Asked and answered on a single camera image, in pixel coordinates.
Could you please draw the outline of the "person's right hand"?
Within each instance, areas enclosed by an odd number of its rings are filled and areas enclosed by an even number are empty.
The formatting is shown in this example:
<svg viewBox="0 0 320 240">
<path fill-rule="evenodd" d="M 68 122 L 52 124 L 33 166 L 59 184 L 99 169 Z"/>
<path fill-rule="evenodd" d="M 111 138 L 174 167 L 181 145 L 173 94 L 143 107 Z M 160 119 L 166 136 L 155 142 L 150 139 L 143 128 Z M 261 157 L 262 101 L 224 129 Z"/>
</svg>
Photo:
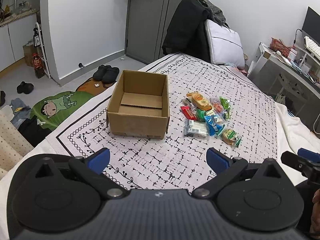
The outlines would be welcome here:
<svg viewBox="0 0 320 240">
<path fill-rule="evenodd" d="M 310 236 L 319 239 L 320 234 L 320 191 L 317 190 L 312 199 L 313 210 L 311 215 Z"/>
</svg>

